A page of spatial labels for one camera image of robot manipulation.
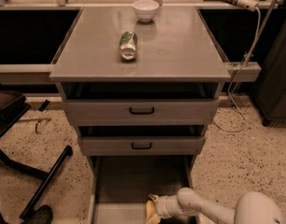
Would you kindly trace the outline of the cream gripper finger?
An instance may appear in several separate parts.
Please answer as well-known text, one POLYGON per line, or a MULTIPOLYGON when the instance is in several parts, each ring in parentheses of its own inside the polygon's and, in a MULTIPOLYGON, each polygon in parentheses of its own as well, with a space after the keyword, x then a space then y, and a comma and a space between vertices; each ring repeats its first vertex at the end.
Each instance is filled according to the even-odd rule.
POLYGON ((160 224, 161 218, 157 214, 153 214, 147 221, 146 224, 160 224))

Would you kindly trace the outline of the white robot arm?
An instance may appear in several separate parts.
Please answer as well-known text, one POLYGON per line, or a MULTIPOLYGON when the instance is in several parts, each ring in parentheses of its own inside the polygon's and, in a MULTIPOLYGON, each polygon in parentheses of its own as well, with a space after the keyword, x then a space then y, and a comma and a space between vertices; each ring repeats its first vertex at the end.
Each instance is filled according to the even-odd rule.
POLYGON ((213 203, 199 196, 193 189, 181 188, 176 195, 149 195, 145 224, 159 224, 171 217, 191 217, 196 213, 215 224, 286 224, 279 206, 261 192, 242 195, 234 209, 213 203))

